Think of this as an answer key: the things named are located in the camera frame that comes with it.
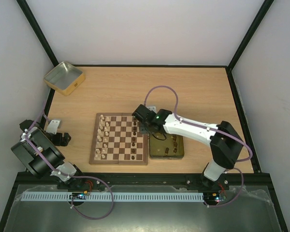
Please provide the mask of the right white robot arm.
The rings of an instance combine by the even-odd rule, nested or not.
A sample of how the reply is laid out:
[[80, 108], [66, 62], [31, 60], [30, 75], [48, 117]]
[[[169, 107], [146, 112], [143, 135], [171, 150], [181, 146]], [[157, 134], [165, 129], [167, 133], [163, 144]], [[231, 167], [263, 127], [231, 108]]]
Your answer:
[[234, 168], [244, 146], [233, 126], [226, 121], [220, 124], [201, 123], [165, 109], [156, 113], [143, 104], [136, 108], [132, 116], [151, 134], [180, 135], [210, 147], [212, 160], [201, 177], [201, 184], [206, 189], [212, 189], [223, 172]]

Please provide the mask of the gold tin lid tray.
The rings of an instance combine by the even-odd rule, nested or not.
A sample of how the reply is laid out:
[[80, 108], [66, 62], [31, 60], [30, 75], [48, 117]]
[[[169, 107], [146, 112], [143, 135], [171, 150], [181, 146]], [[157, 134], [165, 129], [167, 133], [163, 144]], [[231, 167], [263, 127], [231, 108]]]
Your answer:
[[152, 160], [181, 160], [184, 155], [182, 136], [160, 133], [149, 135], [149, 157]]

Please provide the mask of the wooden chess board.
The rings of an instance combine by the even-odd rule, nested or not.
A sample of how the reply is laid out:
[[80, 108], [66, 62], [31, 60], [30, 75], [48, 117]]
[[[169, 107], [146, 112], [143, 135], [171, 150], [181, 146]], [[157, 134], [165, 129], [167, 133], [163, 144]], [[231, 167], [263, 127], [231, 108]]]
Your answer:
[[148, 142], [131, 113], [97, 113], [89, 164], [147, 165]]

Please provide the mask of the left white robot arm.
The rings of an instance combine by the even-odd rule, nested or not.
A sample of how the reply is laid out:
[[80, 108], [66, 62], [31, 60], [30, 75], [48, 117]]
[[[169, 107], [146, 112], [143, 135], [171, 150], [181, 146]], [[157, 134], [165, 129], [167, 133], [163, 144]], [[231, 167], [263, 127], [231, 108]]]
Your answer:
[[79, 178], [83, 173], [76, 165], [65, 162], [58, 149], [70, 142], [68, 133], [48, 133], [32, 120], [24, 120], [19, 126], [22, 130], [20, 141], [11, 147], [11, 151], [27, 171], [38, 179], [54, 176], [60, 185], [71, 189], [84, 186], [85, 180]]

